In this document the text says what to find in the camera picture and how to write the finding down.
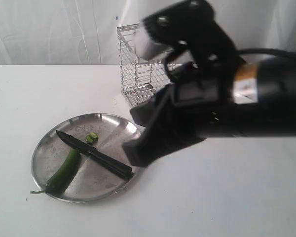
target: stainless steel plate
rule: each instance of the stainless steel plate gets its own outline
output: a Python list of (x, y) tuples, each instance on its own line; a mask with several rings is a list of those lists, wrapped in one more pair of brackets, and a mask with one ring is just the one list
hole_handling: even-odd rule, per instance
[[(82, 141), (91, 131), (96, 132), (99, 140), (95, 147), (127, 165), (130, 163), (121, 145), (140, 136), (140, 131), (134, 124), (109, 114), (81, 115), (57, 125), (41, 139), (32, 157), (32, 176), (41, 189), (62, 165), (71, 149), (58, 138), (56, 130), (68, 133)], [(133, 166), (135, 175), (131, 180), (136, 177), (138, 171), (139, 168)], [(70, 202), (94, 201), (116, 193), (131, 180), (120, 179), (83, 155), (80, 169), (66, 191), (59, 196), (48, 195)]]

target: knife blade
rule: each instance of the knife blade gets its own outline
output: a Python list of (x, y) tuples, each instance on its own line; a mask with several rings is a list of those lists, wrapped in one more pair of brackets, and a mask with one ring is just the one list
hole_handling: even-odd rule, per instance
[(118, 177), (122, 179), (129, 179), (132, 176), (132, 167), (99, 152), (98, 149), (96, 149), (95, 147), (89, 146), (88, 144), (69, 134), (61, 132), (59, 130), (56, 131), (56, 134), (68, 146), (73, 149), (77, 149), (81, 153), (89, 156), (92, 160), (94, 160), (113, 174), (117, 175)]

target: white curtain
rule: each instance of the white curtain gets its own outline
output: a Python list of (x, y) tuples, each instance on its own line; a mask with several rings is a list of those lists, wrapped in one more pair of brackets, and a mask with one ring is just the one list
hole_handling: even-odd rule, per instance
[[(118, 64), (117, 26), (174, 2), (0, 0), (0, 64)], [(296, 50), (296, 0), (208, 2), (238, 48)]]

